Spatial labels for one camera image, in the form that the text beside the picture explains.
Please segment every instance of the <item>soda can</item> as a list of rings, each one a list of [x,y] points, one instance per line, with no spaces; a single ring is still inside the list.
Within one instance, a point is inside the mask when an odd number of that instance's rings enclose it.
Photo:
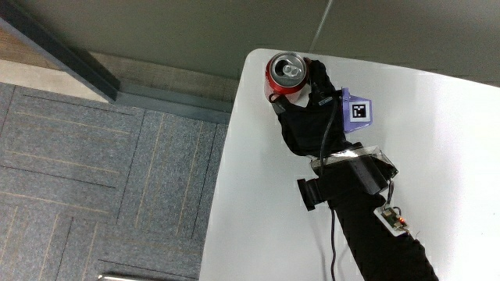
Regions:
[[[266,66],[266,97],[276,93],[296,100],[307,82],[307,74],[307,65],[300,55],[294,52],[275,55]]]

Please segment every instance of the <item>white tabletop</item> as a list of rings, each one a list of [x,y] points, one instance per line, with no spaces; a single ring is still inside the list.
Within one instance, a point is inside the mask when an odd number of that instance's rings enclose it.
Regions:
[[[330,211],[307,212],[293,155],[264,97],[264,67],[246,59],[223,150],[201,281],[331,280]],[[373,125],[348,134],[396,165],[394,205],[443,280],[500,278],[500,89],[449,76],[322,55],[335,87],[373,100]],[[363,280],[336,224],[337,280]]]

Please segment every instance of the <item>gray carpet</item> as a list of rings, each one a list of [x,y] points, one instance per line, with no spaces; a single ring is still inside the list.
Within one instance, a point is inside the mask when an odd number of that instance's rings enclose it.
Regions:
[[[0,84],[0,280],[197,279],[227,126]]]

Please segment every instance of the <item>small electronic board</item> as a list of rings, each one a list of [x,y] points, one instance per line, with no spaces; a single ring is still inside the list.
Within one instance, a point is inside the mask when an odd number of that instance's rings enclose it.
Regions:
[[[408,224],[391,206],[381,206],[376,208],[373,213],[395,237],[405,233],[409,234]]]

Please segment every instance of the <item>can lid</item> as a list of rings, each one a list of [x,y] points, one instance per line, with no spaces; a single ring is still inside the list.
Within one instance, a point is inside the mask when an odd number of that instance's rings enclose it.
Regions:
[[[305,79],[306,65],[300,55],[293,52],[280,53],[271,61],[271,77],[282,87],[295,87]]]

